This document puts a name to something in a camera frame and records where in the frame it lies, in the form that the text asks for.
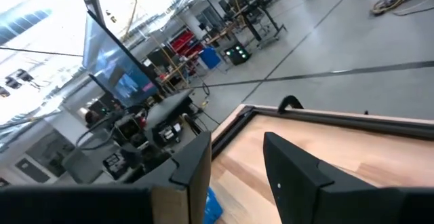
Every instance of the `metal frame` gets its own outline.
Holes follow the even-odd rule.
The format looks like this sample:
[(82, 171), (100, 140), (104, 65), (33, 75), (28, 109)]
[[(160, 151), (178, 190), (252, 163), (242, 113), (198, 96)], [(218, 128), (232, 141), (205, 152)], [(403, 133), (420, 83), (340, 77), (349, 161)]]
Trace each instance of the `metal frame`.
[[(285, 110), (291, 106), (297, 110)], [(391, 119), (378, 119), (363, 116), (335, 115), (329, 113), (316, 113), (303, 111), (303, 107), (295, 96), (285, 97), (278, 109), (269, 109), (246, 105), (237, 117), (217, 136), (212, 144), (212, 159), (229, 145), (232, 140), (257, 115), (265, 115), (282, 119), (295, 119), (302, 122), (339, 126), (356, 130), (365, 130), (395, 136), (404, 136), (422, 140), (434, 141), (434, 124), (417, 122), (403, 122)]]

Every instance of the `blue container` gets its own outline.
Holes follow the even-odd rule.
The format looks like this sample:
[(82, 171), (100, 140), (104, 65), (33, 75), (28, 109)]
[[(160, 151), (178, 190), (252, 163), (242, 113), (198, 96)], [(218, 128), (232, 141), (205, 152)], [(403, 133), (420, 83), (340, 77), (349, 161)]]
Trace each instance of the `blue container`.
[(208, 187), (206, 205), (205, 205), (205, 215), (203, 216), (203, 224), (215, 223), (220, 216), (223, 214), (223, 209), (216, 199), (216, 195)]
[(201, 57), (202, 61), (209, 69), (213, 69), (220, 62), (220, 58), (214, 48), (204, 48), (199, 53), (199, 57)]

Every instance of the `gray concrete floor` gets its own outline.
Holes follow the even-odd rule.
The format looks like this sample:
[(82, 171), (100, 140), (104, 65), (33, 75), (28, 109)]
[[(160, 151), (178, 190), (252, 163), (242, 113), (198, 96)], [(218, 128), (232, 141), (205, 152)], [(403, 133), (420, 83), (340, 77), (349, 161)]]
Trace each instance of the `gray concrete floor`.
[[(269, 11), (285, 24), (280, 40), (254, 50), (227, 73), (212, 71), (207, 84), (434, 60), (434, 10), (411, 16), (369, 15), (377, 0), (279, 0)], [(250, 83), (210, 88), (205, 112), (221, 122), (240, 103), (277, 106), (289, 94), (305, 108), (434, 119), (434, 68), (339, 77)], [(192, 96), (200, 105), (205, 94)], [(200, 117), (210, 130), (216, 124)]]

